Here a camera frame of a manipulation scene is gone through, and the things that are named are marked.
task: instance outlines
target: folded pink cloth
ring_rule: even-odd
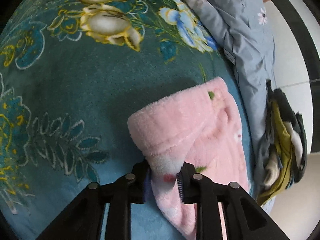
[[[196,204],[184,205],[179,197],[176,175],[184,162],[214,182],[237,181],[248,190],[241,119],[221,78],[146,106],[128,127],[151,167],[159,209],[186,239],[196,238]]]

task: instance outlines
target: bed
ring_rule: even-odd
[[[233,36],[217,14],[201,11],[214,10],[209,2],[216,0],[186,1],[24,0],[16,9],[0,36],[0,210],[19,239],[35,239],[90,181],[114,182],[142,161],[127,129],[131,114],[218,76],[239,109],[255,197],[254,151],[264,133],[256,120],[265,114],[260,81],[273,78],[274,61],[262,0],[254,15],[252,8],[239,12],[246,16],[238,29],[225,12]],[[258,33],[251,56],[233,44],[237,33],[248,40],[248,28]],[[248,81],[257,61],[263,73]],[[150,199],[132,206],[132,239],[183,237]]]

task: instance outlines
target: pink blanket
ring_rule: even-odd
[[[248,191],[240,115],[221,78],[146,106],[128,127],[151,167],[159,209],[186,239],[196,238],[196,204],[179,198],[176,175],[184,162],[214,182],[237,181]]]

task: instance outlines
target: blue blanket area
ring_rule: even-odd
[[[181,4],[24,0],[18,7],[0,36],[0,209],[20,239],[35,239],[89,182],[114,182],[143,160],[127,128],[131,114],[217,76],[239,108],[252,182],[251,137],[231,65]],[[150,198],[132,205],[132,239],[182,235]]]

